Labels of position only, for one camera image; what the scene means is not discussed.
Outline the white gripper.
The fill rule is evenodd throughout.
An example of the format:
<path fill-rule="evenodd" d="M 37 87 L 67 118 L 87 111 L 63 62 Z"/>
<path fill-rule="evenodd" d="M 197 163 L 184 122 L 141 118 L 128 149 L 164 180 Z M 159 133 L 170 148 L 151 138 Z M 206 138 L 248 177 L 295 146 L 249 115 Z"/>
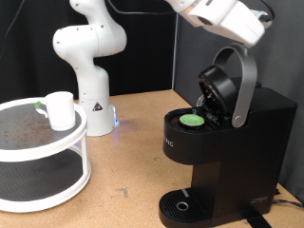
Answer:
<path fill-rule="evenodd" d="M 216 26 L 204 26 L 212 33 L 245 45 L 254 46 L 264 35 L 265 28 L 250 9 L 237 1 Z"/>

